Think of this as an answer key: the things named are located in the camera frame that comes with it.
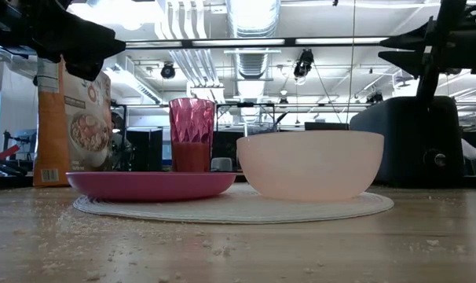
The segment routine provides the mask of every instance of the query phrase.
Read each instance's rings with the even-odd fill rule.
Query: white bowl
[[[258,134],[237,141],[245,177],[264,197],[347,200],[378,173],[384,137],[352,130]]]
[[[74,122],[74,120],[80,117],[81,115],[94,116],[95,119],[97,119],[99,123],[101,123],[104,127],[105,127],[105,122],[103,121],[103,119],[97,118],[97,116],[94,113],[87,112],[87,111],[80,111],[72,116],[72,119],[69,121],[69,124],[68,124],[68,137],[71,140],[71,143],[75,148],[75,151],[79,154],[79,159],[83,161],[86,165],[90,165],[91,167],[99,167],[103,164],[103,162],[105,161],[105,158],[107,157],[107,151],[108,151],[107,145],[99,151],[91,151],[81,147],[81,145],[79,145],[77,142],[74,141],[74,138],[71,135],[72,134],[71,125]]]

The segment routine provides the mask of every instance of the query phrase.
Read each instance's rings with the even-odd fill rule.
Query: textured plastic cup
[[[352,130],[258,134],[237,141],[245,177],[264,197],[348,200],[374,181],[384,137]]]
[[[169,106],[172,170],[210,171],[214,102],[198,98],[178,98],[170,101]]]

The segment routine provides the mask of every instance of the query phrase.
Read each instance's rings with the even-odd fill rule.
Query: round woven placemat
[[[74,207],[98,215],[172,222],[266,224],[308,222],[371,215],[388,210],[394,202],[374,193],[352,200],[306,203],[262,197],[249,185],[233,185],[217,197],[169,203],[111,203],[80,196]]]

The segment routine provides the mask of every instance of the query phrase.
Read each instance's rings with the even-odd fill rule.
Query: exposed ductwork
[[[229,30],[234,38],[272,38],[280,17],[280,0],[226,0]],[[238,93],[243,97],[258,97],[264,91],[262,78],[269,64],[269,55],[235,55],[236,73],[251,81],[237,82]]]

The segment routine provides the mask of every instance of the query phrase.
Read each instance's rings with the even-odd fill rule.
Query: table surface
[[[476,282],[476,190],[371,191],[395,207],[250,226],[88,215],[71,189],[0,191],[0,282]]]

